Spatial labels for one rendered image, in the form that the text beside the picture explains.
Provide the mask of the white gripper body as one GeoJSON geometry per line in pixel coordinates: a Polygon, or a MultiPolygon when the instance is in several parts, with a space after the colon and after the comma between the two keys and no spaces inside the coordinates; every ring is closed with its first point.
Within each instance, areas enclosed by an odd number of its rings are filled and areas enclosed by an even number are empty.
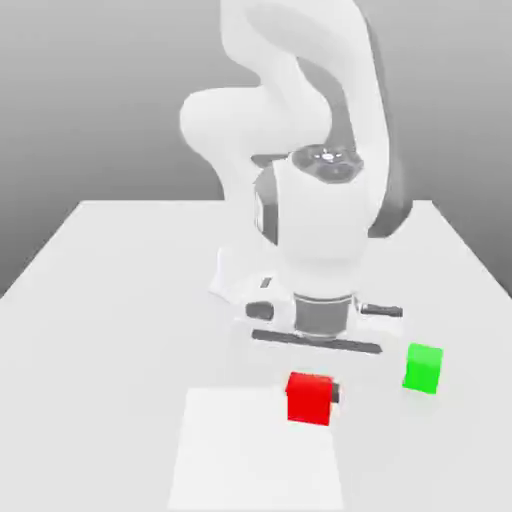
{"type": "Polygon", "coordinates": [[[250,378],[286,378],[292,372],[335,378],[374,378],[396,366],[396,336],[361,329],[357,339],[307,340],[238,326],[238,369],[250,378]]]}

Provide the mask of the small red cube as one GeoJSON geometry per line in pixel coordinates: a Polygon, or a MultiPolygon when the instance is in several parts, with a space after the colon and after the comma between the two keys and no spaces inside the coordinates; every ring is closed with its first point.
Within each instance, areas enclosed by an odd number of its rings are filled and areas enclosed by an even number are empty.
{"type": "Polygon", "coordinates": [[[333,390],[331,377],[291,372],[285,388],[288,420],[328,426],[333,390]]]}

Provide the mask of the small green cube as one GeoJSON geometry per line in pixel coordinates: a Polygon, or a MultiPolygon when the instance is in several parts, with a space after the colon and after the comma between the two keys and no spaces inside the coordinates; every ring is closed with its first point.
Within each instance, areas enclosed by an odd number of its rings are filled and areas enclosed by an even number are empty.
{"type": "Polygon", "coordinates": [[[411,343],[407,350],[406,369],[402,386],[409,390],[435,395],[439,384],[443,350],[411,343]]]}

